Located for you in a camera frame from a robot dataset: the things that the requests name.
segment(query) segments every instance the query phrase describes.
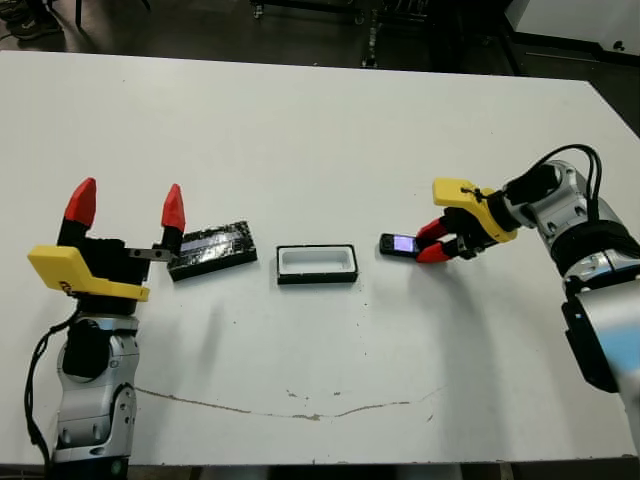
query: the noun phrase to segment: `black cable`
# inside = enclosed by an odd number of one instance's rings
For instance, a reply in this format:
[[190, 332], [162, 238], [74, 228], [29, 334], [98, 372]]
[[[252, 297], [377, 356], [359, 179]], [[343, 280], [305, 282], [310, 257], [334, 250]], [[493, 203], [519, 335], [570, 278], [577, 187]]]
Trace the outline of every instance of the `black cable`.
[[[544, 157], [538, 160], [533, 166], [527, 171], [527, 173], [532, 172], [533, 170], [539, 168], [542, 164], [547, 162], [551, 157], [555, 156], [557, 153], [563, 152], [565, 150], [580, 150], [584, 152], [589, 158], [589, 174], [587, 176], [587, 216], [590, 222], [598, 221], [600, 217], [600, 211], [598, 207], [598, 198], [600, 197], [600, 183], [602, 182], [602, 162], [600, 161], [600, 156], [598, 152], [596, 152], [589, 145], [583, 145], [581, 143], [572, 143], [571, 145], [565, 145], [563, 147], [556, 148], [555, 150], [547, 153]], [[595, 172], [595, 183], [593, 187], [591, 186], [593, 175]]]
[[44, 439], [44, 436], [42, 435], [42, 432], [40, 431], [38, 424], [35, 422], [33, 418], [33, 375], [35, 373], [38, 360], [40, 360], [40, 357], [42, 357], [44, 352], [47, 350], [49, 337], [69, 327], [71, 323], [76, 319], [77, 316], [78, 316], [78, 310], [73, 312], [73, 314], [66, 321], [49, 328], [49, 331], [42, 336], [42, 338], [36, 345], [36, 349], [33, 351], [33, 356], [31, 357], [31, 364], [29, 365], [29, 373], [27, 374], [27, 384], [24, 387], [24, 413], [27, 420], [27, 431], [29, 432], [29, 438], [31, 439], [31, 444], [36, 445], [40, 450], [40, 453], [42, 453], [42, 458], [44, 460], [45, 478], [47, 478], [51, 470], [51, 456], [49, 455], [49, 448], [47, 447], [47, 442]]

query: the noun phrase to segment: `white table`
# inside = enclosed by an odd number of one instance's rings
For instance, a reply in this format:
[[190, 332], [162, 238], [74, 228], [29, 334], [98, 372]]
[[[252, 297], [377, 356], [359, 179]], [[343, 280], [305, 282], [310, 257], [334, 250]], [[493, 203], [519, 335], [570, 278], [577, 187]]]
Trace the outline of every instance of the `white table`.
[[[587, 83], [9, 52], [0, 72], [0, 463], [40, 462], [27, 365], [73, 302], [26, 254], [55, 242], [90, 175], [94, 236], [150, 246], [178, 182], [187, 229], [246, 219], [258, 249], [257, 263], [176, 285], [152, 267], [132, 463], [634, 453], [621, 402], [580, 375], [535, 232], [446, 266], [377, 253], [381, 232], [440, 215], [434, 177], [499, 187], [574, 142], [600, 152], [602, 195], [638, 237], [640, 141]], [[276, 285], [276, 245], [337, 242], [355, 245], [354, 285]], [[50, 443], [63, 337], [36, 376]]]

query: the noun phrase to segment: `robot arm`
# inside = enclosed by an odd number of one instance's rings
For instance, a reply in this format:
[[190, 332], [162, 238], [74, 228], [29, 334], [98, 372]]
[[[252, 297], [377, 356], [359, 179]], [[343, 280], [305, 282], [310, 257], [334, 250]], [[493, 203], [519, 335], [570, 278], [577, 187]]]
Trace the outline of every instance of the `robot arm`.
[[[167, 262], [179, 254], [185, 228], [178, 185], [164, 204], [162, 242], [151, 249], [87, 237], [95, 209], [96, 183], [88, 178], [69, 201], [57, 245], [37, 246], [29, 253], [44, 283], [77, 302], [71, 318], [52, 327], [38, 343], [25, 388], [29, 436], [43, 455], [45, 478], [54, 480], [126, 479], [139, 358], [138, 320], [133, 314], [137, 302], [147, 301], [149, 295], [142, 284], [150, 262]], [[67, 342], [57, 364], [63, 394], [51, 458], [33, 419], [33, 376], [48, 338], [65, 329]]]
[[[585, 178], [569, 163], [551, 160], [579, 149], [591, 160]], [[567, 339], [585, 380], [619, 393], [640, 451], [640, 245], [598, 197], [602, 168], [585, 145], [546, 155], [497, 192], [465, 180], [436, 179], [434, 201], [444, 216], [416, 237], [418, 262], [475, 257], [535, 228], [563, 278]], [[447, 234], [456, 237], [440, 240]]]

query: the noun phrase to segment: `black electronic device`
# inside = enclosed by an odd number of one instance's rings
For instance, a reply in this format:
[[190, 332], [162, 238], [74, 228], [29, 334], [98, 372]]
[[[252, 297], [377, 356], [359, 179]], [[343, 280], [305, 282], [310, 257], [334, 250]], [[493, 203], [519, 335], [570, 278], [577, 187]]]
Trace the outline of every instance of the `black electronic device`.
[[415, 237], [383, 233], [380, 235], [380, 253], [396, 257], [416, 258], [420, 250], [416, 245]]

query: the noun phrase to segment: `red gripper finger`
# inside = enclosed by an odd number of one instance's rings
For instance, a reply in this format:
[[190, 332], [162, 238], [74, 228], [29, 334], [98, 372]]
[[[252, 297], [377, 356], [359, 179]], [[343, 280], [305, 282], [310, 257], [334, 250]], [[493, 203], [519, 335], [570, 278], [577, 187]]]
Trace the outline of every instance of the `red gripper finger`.
[[436, 240], [440, 237], [444, 237], [447, 233], [447, 229], [442, 224], [439, 218], [436, 218], [433, 222], [425, 225], [420, 229], [416, 238], [422, 238], [425, 240]]
[[95, 216], [96, 180], [89, 177], [71, 195], [67, 209], [64, 211], [64, 218], [91, 227]]
[[444, 253], [442, 243], [434, 243], [420, 252], [416, 261], [418, 263], [440, 263], [450, 260], [451, 257]]
[[162, 209], [162, 226], [175, 227], [184, 233], [184, 205], [182, 204], [180, 186], [177, 183], [173, 184], [171, 190], [169, 190], [167, 199], [164, 201], [164, 208]]

